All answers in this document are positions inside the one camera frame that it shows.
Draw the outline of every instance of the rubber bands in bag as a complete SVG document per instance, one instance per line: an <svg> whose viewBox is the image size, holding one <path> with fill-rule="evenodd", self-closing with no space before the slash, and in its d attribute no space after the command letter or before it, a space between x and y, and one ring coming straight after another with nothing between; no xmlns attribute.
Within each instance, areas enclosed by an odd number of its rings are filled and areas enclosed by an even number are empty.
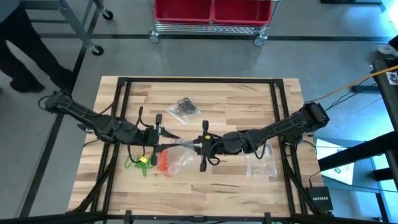
<svg viewBox="0 0 398 224"><path fill-rule="evenodd" d="M189 119L192 116L200 114L200 110L188 97L178 100L177 103L169 106L166 111L184 125L189 124Z"/></svg>

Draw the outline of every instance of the person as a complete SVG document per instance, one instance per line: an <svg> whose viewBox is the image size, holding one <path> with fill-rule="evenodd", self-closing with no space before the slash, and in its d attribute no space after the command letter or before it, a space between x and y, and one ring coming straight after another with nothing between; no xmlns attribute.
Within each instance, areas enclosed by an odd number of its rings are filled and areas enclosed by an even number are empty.
<svg viewBox="0 0 398 224"><path fill-rule="evenodd" d="M9 50L6 40L29 56L60 89L71 93L76 76L63 68L34 30L20 0L0 0L0 70L11 77L12 89L40 93L44 86Z"/></svg>
<svg viewBox="0 0 398 224"><path fill-rule="evenodd" d="M398 57L398 35L388 42L387 45L379 47L379 52L385 55Z"/></svg>

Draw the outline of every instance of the yellow cable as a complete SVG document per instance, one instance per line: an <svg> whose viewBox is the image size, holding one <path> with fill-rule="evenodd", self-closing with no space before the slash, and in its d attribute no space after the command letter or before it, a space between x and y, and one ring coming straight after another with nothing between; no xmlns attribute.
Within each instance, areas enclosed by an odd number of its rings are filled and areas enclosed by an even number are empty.
<svg viewBox="0 0 398 224"><path fill-rule="evenodd" d="M376 72L376 73L372 73L372 74L369 74L369 75L365 75L364 77L359 78L359 79L357 79L357 80L355 80L355 81L353 81L353 82L351 82L351 83L349 83L349 84L347 84L347 85L345 85L345 86L343 86L343 87L341 87L341 88L339 88L339 89L337 89L337 90L335 90L335 91L333 91L333 92L331 92L331 93L329 93L329 94L326 94L326 95L323 96L323 97L319 97L319 98L316 98L316 99L314 99L314 100L309 100L309 101L306 101L305 103L309 103L309 102L314 102L314 101L322 100L322 99L324 99L324 98L326 98L326 97L328 97L328 96L330 96L330 95L332 95L332 94L335 94L335 93L337 93L337 92L339 92L339 91L341 91L341 90L344 90L345 88L348 88L348 87L353 86L355 83L359 83L359 82L361 82L361 81L363 81L363 80L365 80L365 79L367 79L367 78L375 77L376 75L381 75L381 74L383 74L383 73L390 72L390 71L393 71L393 70L395 70L395 69L398 69L398 65L396 65L396 66L394 66L394 67L391 67L391 68L386 68L386 69L381 70L381 71Z"/></svg>

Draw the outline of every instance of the orange object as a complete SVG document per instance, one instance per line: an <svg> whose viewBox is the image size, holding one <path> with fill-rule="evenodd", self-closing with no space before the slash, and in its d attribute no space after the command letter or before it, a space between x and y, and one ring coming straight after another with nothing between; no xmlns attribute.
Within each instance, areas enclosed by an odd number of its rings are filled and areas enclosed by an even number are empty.
<svg viewBox="0 0 398 224"><path fill-rule="evenodd" d="M163 175L166 177L171 177L169 173L169 163L167 162L167 158L169 156L169 150L163 150L157 156L158 160L160 161L157 165L157 170L159 170Z"/></svg>

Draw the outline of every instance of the person's leg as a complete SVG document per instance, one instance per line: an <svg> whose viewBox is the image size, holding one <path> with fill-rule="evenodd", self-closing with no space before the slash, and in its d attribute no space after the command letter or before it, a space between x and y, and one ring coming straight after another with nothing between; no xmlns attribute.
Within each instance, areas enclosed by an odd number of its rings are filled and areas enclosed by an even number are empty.
<svg viewBox="0 0 398 224"><path fill-rule="evenodd" d="M385 55L395 55L398 57L398 36L390 40L387 45L379 47L379 52Z"/></svg>
<svg viewBox="0 0 398 224"><path fill-rule="evenodd" d="M398 35L388 42L395 50L398 50Z"/></svg>
<svg viewBox="0 0 398 224"><path fill-rule="evenodd" d="M44 89L25 65L15 58L6 45L6 40L2 38L0 38L0 70L12 78L10 86L16 91L38 93Z"/></svg>
<svg viewBox="0 0 398 224"><path fill-rule="evenodd" d="M70 93L76 77L63 68L36 33L25 9L19 6L3 23L4 36L27 54L58 87Z"/></svg>

